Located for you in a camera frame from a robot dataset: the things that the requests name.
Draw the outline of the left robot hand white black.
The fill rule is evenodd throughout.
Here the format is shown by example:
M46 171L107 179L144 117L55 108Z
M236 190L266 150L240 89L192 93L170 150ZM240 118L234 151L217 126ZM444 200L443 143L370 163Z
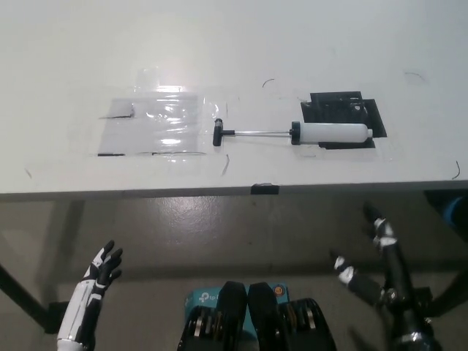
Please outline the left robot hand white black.
M58 351L93 350L103 299L110 285L121 275L122 249L115 241L106 243L91 261L76 285L59 328Z

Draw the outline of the right robot hand black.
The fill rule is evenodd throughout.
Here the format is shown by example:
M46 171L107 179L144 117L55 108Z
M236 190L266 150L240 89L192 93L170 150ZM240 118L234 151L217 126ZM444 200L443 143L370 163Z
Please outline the right robot hand black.
M363 205L363 215L370 225L367 232L380 254L385 269L385 284L359 273L342 255L330 252L333 270L339 281L370 306L397 306L401 309L415 305L415 293L410 273L399 246L399 240L388 219L371 203Z

